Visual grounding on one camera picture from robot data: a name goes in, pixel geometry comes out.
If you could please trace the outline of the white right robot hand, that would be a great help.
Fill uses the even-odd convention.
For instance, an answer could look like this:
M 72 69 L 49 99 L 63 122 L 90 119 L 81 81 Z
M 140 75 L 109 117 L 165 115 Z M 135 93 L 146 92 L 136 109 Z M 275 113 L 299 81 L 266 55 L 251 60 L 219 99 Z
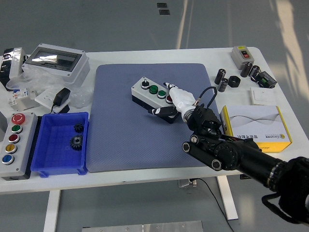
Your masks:
M 186 121 L 189 115 L 195 109 L 195 98 L 192 93 L 178 88 L 174 84 L 164 83 L 168 87 L 174 106 L 160 107 L 148 110 L 148 113 L 155 116 L 174 116 L 181 113 L 183 121 Z

